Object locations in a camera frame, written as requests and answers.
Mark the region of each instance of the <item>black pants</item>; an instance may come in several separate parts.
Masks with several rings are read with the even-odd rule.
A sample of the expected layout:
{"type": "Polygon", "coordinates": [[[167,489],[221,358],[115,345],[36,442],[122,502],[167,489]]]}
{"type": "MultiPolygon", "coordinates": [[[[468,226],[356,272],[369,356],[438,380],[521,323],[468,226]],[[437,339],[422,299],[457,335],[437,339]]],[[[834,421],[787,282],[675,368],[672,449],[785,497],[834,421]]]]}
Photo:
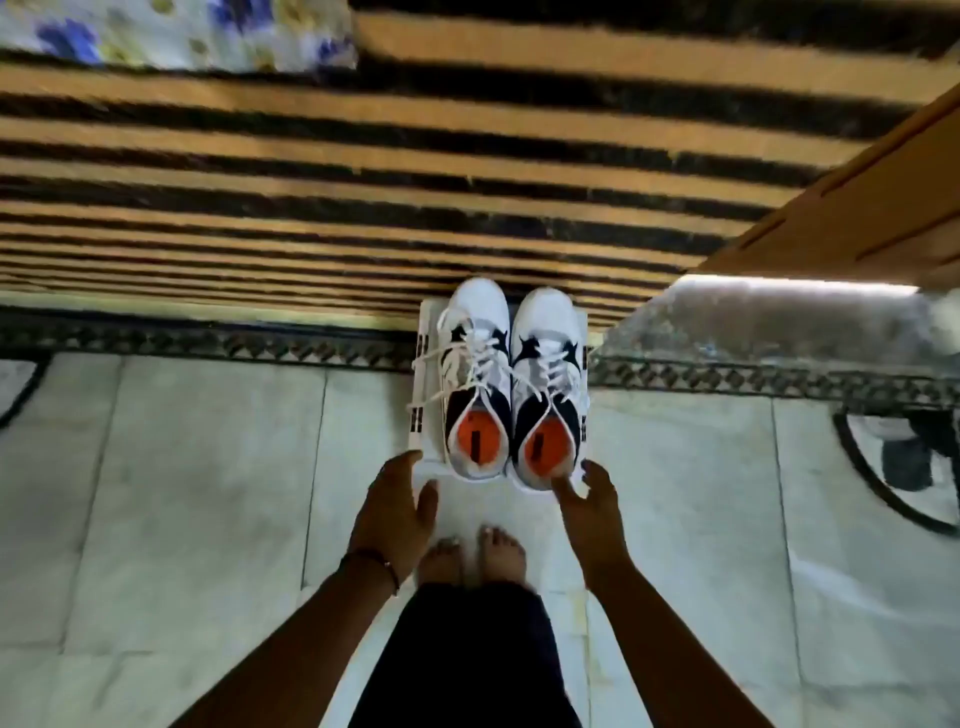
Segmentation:
{"type": "Polygon", "coordinates": [[[540,597],[517,584],[428,584],[407,604],[350,721],[580,728],[540,597]]]}

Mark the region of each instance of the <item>person's left hand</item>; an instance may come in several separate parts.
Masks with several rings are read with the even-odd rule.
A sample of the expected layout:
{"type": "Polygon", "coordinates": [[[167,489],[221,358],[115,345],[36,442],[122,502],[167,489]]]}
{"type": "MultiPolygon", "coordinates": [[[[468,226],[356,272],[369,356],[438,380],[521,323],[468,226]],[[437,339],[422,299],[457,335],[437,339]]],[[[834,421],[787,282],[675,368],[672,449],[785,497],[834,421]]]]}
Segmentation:
{"type": "Polygon", "coordinates": [[[437,481],[431,480],[420,491],[420,501],[414,503],[413,468],[422,457],[419,450],[408,450],[384,463],[350,534],[349,551],[379,551],[393,564],[400,583],[426,553],[440,502],[437,481]]]}

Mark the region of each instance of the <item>hand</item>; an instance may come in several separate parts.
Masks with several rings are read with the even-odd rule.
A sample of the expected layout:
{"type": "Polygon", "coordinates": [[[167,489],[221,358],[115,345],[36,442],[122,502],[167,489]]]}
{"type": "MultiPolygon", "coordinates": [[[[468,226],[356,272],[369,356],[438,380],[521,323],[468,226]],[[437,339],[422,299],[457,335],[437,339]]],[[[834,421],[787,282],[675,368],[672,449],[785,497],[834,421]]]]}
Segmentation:
{"type": "Polygon", "coordinates": [[[384,463],[367,491],[350,534],[349,551],[379,551],[393,564],[400,583],[426,553],[437,519],[436,480],[423,486],[420,502],[414,503],[413,468],[422,457],[419,450],[408,450],[384,463]]]}
{"type": "Polygon", "coordinates": [[[566,536],[584,571],[587,588],[611,570],[630,567],[630,552],[623,535],[623,520],[610,474],[592,460],[584,461],[586,498],[573,490],[567,478],[553,480],[553,492],[564,516],[566,536]]]}

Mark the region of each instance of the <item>striped wall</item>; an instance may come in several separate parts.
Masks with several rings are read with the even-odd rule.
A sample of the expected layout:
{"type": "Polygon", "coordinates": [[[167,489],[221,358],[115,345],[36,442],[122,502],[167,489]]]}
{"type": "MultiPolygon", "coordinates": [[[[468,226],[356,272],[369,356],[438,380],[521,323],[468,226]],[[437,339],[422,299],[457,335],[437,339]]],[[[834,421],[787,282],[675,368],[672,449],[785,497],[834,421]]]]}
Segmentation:
{"type": "Polygon", "coordinates": [[[960,0],[353,5],[321,78],[0,58],[0,303],[412,328],[486,275],[603,330],[960,83],[960,0]]]}

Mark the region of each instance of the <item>forearm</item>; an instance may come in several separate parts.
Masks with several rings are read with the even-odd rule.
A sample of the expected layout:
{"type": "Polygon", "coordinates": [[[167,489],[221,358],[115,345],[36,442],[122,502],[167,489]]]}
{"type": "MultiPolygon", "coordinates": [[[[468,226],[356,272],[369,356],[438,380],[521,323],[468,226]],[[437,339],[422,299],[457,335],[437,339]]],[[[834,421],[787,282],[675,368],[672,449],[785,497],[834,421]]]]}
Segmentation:
{"type": "Polygon", "coordinates": [[[726,672],[633,564],[588,582],[607,614],[636,688],[656,728],[769,728],[726,672]]]}
{"type": "Polygon", "coordinates": [[[174,728],[317,728],[353,651],[392,591],[383,567],[348,561],[174,728]]]}

